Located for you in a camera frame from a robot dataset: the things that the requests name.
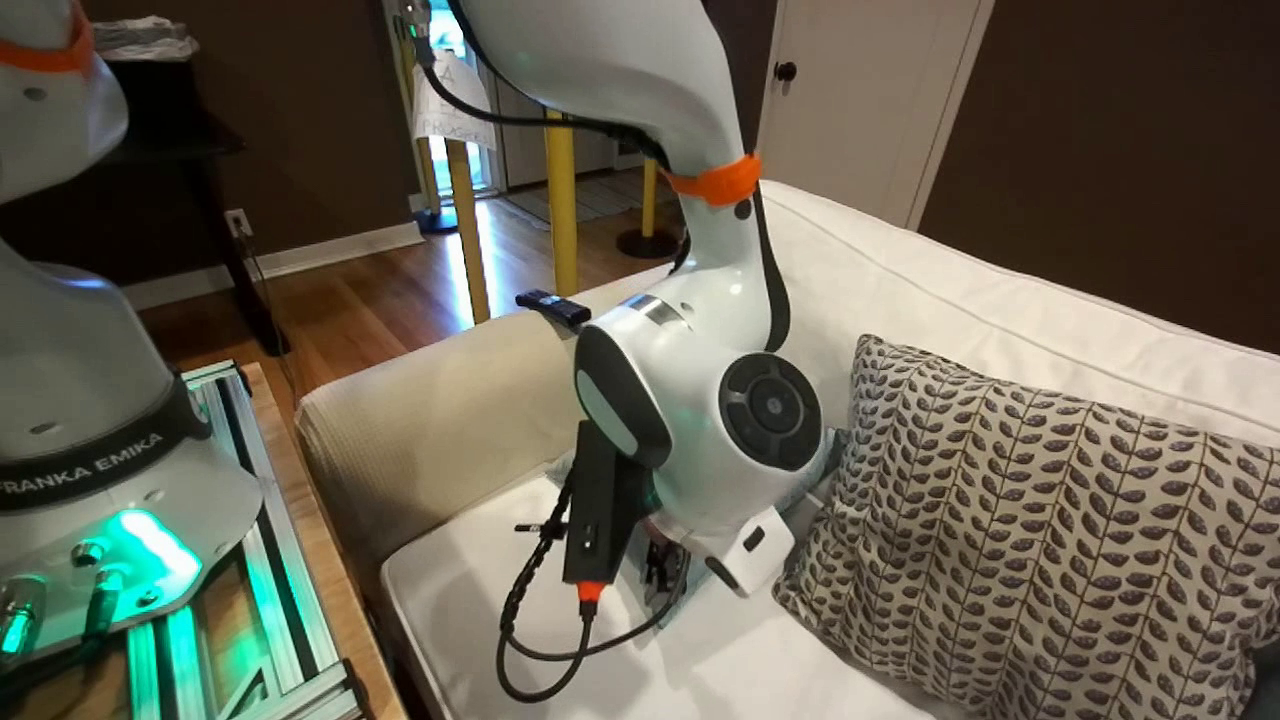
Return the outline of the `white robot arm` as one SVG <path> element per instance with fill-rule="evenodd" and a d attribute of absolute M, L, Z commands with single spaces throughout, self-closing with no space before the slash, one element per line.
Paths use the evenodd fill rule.
<path fill-rule="evenodd" d="M 772 353 L 792 307 L 705 0 L 449 0 L 464 39 L 549 127 L 621 132 L 667 172 L 687 245 L 655 295 L 722 353 Z M 79 0 L 4 8 L 4 196 L 125 144 L 130 99 Z M 186 607 L 264 510 L 211 445 L 125 293 L 0 255 L 0 589 L 14 670 Z"/>

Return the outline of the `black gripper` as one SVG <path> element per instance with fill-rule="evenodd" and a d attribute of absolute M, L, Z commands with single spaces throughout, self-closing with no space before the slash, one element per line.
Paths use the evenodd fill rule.
<path fill-rule="evenodd" d="M 747 517 L 737 534 L 694 534 L 672 512 L 655 512 L 652 530 L 694 555 L 697 579 L 722 579 L 737 596 L 761 596 L 795 547 L 778 510 Z"/>

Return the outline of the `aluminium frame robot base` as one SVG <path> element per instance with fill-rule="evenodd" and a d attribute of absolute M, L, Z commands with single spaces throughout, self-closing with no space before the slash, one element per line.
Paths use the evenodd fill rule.
<path fill-rule="evenodd" d="M 368 720 L 317 579 L 307 530 L 288 512 L 284 445 L 238 365 L 190 372 L 216 448 L 264 505 L 206 589 L 130 633 L 98 638 L 0 682 L 0 720 Z"/>

